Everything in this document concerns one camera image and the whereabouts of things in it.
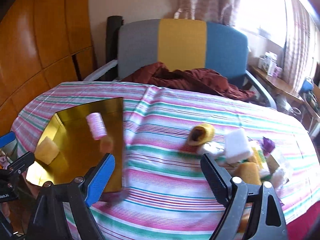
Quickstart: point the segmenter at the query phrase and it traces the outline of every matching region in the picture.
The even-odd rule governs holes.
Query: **pink hair roller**
[[[100,113],[92,113],[86,117],[92,137],[95,141],[107,135],[106,127]]]

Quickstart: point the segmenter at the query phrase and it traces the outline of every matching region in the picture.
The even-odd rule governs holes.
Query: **white sponge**
[[[224,147],[217,142],[208,142],[199,146],[197,153],[199,155],[203,155],[205,153],[211,153],[216,159],[224,155]]]
[[[237,163],[249,158],[253,154],[253,150],[249,145],[247,135],[243,128],[239,128],[226,134],[224,140],[227,163]]]
[[[35,158],[49,165],[59,153],[59,148],[48,136],[37,146]]]
[[[285,169],[279,167],[276,171],[272,174],[271,177],[271,184],[275,189],[278,189],[280,186],[286,184],[288,181],[286,177]]]

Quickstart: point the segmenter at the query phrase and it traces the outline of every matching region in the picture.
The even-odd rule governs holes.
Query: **yellow fabric panel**
[[[162,19],[158,33],[158,61],[169,70],[203,68],[207,24],[186,19]]]

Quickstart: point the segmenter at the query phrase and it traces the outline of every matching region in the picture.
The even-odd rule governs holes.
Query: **striped tablecloth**
[[[214,125],[214,140],[243,127],[261,141],[272,139],[294,168],[279,197],[286,222],[320,199],[320,166],[310,137],[293,117],[222,97],[135,83],[62,83],[31,101],[14,121],[19,154],[34,151],[51,116],[62,109],[106,98],[124,98],[124,140],[129,158],[129,196],[91,208],[106,239],[209,239],[224,208],[201,172],[195,147],[186,145],[193,126]],[[67,219],[79,239],[70,207]]]

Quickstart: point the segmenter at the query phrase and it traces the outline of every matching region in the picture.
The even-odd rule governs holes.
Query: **dark red cloth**
[[[241,101],[254,96],[253,91],[240,90],[212,69],[197,68],[170,72],[162,62],[144,66],[122,81],[218,95]]]
[[[287,225],[289,240],[303,240],[320,215],[320,201],[311,206],[306,213]]]

